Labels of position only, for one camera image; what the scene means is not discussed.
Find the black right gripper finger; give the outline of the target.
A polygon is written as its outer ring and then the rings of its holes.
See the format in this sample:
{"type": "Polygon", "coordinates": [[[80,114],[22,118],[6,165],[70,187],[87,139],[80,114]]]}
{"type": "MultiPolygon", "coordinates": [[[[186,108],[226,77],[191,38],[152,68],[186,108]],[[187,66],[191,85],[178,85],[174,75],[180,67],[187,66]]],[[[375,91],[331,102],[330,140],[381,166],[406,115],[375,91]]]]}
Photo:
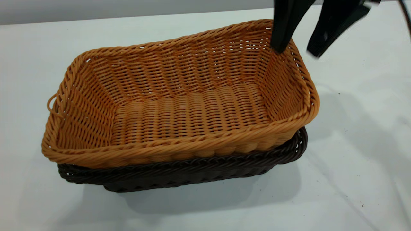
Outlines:
{"type": "Polygon", "coordinates": [[[288,47],[296,27],[314,0],[274,0],[271,47],[282,54],[288,47]]]}
{"type": "Polygon", "coordinates": [[[325,0],[307,51],[320,58],[340,35],[369,11],[364,0],[325,0]]]}

